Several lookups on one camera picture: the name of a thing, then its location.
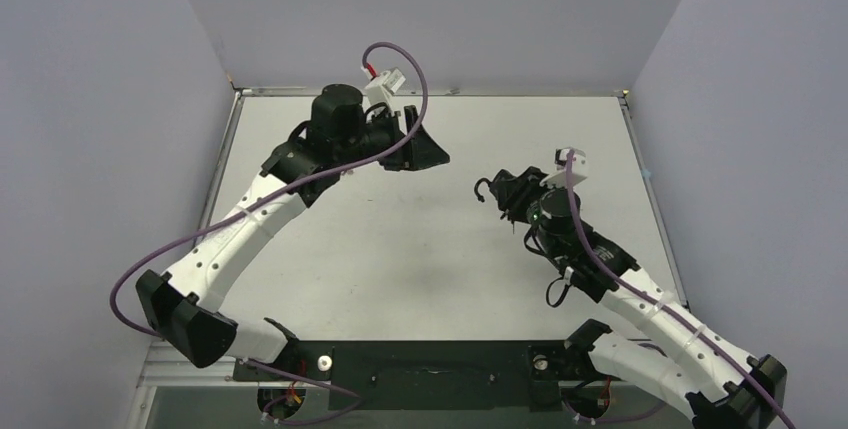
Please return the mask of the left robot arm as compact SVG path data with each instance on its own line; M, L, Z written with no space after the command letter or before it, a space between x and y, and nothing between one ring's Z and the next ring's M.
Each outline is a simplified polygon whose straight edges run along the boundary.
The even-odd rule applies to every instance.
M258 360L272 378L291 376L295 335L270 318L239 322L220 309L230 289L285 225L310 208L344 171L363 162L386 171L420 171L449 163L414 105L395 111L389 97L350 85L324 87L309 119L275 147L239 202L187 255L135 284L151 328L197 368L230 356Z

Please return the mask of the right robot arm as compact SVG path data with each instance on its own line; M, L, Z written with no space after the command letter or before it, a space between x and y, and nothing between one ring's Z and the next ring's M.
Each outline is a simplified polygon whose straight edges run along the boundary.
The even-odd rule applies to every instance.
M590 319L565 341L564 362L578 376L594 371L629 382L683 414L695 428L767 428L786 420L787 368L756 357L688 312L636 259L583 221L568 174L564 186L529 167L499 171L486 186L502 218L527 225L529 251L576 289L617 314L647 341L633 342Z

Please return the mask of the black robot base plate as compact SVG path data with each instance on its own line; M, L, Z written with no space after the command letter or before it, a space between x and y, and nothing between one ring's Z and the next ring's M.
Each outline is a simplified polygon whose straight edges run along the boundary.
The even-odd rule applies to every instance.
M301 341L267 372L238 364L238 382L266 388L289 374L332 383L327 406L363 410L557 410L572 387L604 380L562 340Z

